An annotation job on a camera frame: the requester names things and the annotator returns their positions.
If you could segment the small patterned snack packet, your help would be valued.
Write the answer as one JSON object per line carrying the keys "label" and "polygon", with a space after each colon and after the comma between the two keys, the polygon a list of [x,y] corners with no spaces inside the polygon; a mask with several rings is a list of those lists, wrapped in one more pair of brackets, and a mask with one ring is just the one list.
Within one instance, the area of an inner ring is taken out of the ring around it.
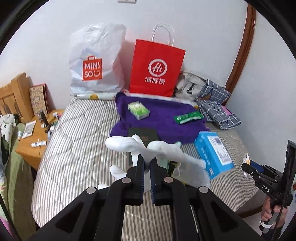
{"label": "small patterned snack packet", "polygon": [[250,158],[248,153],[246,153],[243,158],[241,169],[243,170],[245,178],[248,178],[250,176]]}

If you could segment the white cotton gloves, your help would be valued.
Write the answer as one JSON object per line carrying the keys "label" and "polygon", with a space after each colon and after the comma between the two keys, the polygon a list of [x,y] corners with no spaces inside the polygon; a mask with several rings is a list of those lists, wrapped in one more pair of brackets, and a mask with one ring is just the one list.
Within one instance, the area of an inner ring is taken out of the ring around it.
{"label": "white cotton gloves", "polygon": [[[144,192],[151,190],[151,171],[149,171],[149,164],[153,158],[156,158],[161,154],[159,144],[163,141],[152,141],[146,147],[138,135],[132,137],[109,137],[105,141],[105,145],[108,149],[116,152],[131,153],[132,164],[136,166],[138,158],[144,159]],[[206,186],[210,188],[210,178],[206,171],[206,162],[202,159],[197,159],[186,153],[184,153],[185,160],[177,162],[177,171],[173,174],[173,177],[177,180],[190,185],[195,188],[200,186]]]}

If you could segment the mint green cloth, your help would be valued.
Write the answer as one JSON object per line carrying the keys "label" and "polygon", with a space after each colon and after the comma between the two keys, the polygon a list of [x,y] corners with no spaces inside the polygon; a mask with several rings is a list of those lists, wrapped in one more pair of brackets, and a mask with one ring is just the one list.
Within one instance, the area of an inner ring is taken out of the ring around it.
{"label": "mint green cloth", "polygon": [[181,143],[176,142],[174,144],[168,144],[161,142],[159,144],[161,154],[157,157],[158,164],[161,167],[169,169],[169,162],[182,162],[186,158],[181,150]]}

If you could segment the green tissue pack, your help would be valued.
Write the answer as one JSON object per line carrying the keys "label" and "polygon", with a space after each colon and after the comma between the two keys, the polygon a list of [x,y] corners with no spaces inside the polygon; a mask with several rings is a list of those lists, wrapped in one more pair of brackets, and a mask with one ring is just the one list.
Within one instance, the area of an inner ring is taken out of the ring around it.
{"label": "green tissue pack", "polygon": [[137,120],[147,118],[150,114],[150,111],[139,101],[129,103],[128,110]]}

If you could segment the striped quilted mattress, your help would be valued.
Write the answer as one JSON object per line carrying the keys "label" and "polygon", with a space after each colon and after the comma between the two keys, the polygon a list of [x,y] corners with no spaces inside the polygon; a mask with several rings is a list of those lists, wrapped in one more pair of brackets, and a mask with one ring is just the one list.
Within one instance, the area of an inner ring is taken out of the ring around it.
{"label": "striped quilted mattress", "polygon": [[[114,182],[111,165],[128,169],[128,154],[111,151],[105,145],[116,126],[120,135],[128,133],[127,127],[120,122],[115,101],[71,100],[51,135],[38,168],[32,197],[32,214],[38,226],[48,223],[86,188],[111,185]],[[157,128],[161,140],[182,142],[182,150],[192,157],[198,157],[193,141],[200,131],[216,132],[235,165],[231,171],[211,181],[211,190],[237,211],[258,189],[241,170],[247,148],[236,130],[221,130],[202,120],[185,125],[161,120]]]}

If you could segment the dark green tea box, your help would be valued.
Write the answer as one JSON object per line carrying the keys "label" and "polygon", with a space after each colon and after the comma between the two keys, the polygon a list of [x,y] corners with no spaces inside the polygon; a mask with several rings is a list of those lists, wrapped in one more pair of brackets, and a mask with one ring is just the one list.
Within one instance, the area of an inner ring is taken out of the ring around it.
{"label": "dark green tea box", "polygon": [[159,136],[153,128],[129,128],[128,136],[138,135],[145,146],[152,141],[158,141]]}

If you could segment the purple fleece towel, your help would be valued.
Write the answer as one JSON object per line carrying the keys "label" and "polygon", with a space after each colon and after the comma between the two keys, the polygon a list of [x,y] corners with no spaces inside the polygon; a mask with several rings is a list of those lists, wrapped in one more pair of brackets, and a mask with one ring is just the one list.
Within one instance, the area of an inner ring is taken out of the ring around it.
{"label": "purple fleece towel", "polygon": [[[137,120],[128,110],[128,104],[139,101],[148,110],[149,116],[143,120]],[[181,142],[190,144],[195,141],[199,132],[209,131],[206,127],[206,120],[194,120],[179,125],[175,116],[192,113],[196,109],[179,102],[166,101],[151,98],[139,98],[126,96],[119,92],[115,97],[115,104],[119,115],[119,122],[115,124],[110,132],[110,136],[128,136],[129,128],[151,128],[156,130],[159,140],[173,144]]]}

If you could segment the wooden nightstand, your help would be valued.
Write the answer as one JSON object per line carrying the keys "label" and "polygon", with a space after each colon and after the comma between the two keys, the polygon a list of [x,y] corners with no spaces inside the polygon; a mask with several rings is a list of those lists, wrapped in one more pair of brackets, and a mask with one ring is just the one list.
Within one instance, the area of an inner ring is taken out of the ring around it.
{"label": "wooden nightstand", "polygon": [[37,171],[47,146],[32,147],[31,144],[48,140],[48,134],[45,133],[45,128],[41,127],[37,116],[34,116],[31,121],[36,121],[33,134],[19,141],[16,147],[16,153],[21,155],[22,158]]}

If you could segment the black bottle on nightstand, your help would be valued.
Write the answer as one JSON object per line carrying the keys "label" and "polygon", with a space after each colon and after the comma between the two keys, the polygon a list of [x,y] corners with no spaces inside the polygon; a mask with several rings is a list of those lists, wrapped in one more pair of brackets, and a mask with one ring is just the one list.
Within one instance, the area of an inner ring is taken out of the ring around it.
{"label": "black bottle on nightstand", "polygon": [[40,116],[42,118],[42,121],[43,121],[45,127],[47,127],[49,125],[49,123],[48,123],[46,115],[45,115],[45,113],[43,111],[40,112]]}

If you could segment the rolled fruit print paper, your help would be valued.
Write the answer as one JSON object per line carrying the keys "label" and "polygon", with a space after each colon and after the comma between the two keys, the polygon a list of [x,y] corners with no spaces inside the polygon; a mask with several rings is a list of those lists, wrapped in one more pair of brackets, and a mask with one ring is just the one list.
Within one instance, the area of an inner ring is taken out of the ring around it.
{"label": "rolled fruit print paper", "polygon": [[78,99],[90,99],[90,100],[114,100],[117,93],[109,93],[109,92],[97,92],[97,93],[84,93],[77,94],[76,97]]}

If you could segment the red paper shopping bag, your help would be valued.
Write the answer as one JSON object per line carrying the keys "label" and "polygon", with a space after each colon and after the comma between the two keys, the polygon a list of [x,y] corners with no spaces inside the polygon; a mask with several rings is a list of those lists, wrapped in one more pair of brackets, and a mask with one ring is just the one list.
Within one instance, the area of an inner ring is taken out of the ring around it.
{"label": "red paper shopping bag", "polygon": [[[154,41],[159,28],[168,32],[167,44]],[[174,39],[172,26],[157,24],[152,30],[151,40],[136,40],[129,82],[131,93],[173,95],[185,56],[185,50],[174,47]]]}

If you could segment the wooden headboard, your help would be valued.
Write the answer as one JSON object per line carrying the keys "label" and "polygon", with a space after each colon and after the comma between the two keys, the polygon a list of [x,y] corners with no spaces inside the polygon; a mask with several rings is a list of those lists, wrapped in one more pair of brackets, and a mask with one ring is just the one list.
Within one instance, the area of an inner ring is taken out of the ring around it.
{"label": "wooden headboard", "polygon": [[17,114],[22,123],[34,117],[30,99],[29,78],[23,72],[0,89],[1,114]]}

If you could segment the white Miniso plastic bag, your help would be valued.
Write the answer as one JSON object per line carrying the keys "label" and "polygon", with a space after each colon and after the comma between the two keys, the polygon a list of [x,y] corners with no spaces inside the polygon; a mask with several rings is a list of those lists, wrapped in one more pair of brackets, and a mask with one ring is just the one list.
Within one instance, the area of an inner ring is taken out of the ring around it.
{"label": "white Miniso plastic bag", "polygon": [[74,95],[122,90],[119,53],[125,35],[126,26],[114,23],[88,25],[72,33],[69,68]]}

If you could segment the brown wooden door frame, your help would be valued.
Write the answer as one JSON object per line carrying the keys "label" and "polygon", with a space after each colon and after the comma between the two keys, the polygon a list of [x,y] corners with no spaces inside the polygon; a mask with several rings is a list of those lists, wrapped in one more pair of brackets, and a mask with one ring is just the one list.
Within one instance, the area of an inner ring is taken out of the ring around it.
{"label": "brown wooden door frame", "polygon": [[225,85],[226,90],[230,93],[234,91],[234,88],[238,83],[238,80],[241,76],[245,63],[247,61],[249,51],[253,41],[255,26],[256,26],[256,9],[250,4],[247,4],[246,20],[245,20],[242,40],[241,40],[240,47],[239,47],[236,59],[234,61],[232,70],[230,72],[230,75]]}

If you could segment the white wall switch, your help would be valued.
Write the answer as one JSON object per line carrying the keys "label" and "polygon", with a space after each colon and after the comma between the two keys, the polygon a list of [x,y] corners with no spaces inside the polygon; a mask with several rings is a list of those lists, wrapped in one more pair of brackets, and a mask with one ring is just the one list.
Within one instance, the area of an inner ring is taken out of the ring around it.
{"label": "white wall switch", "polygon": [[135,4],[137,0],[117,0],[118,3]]}

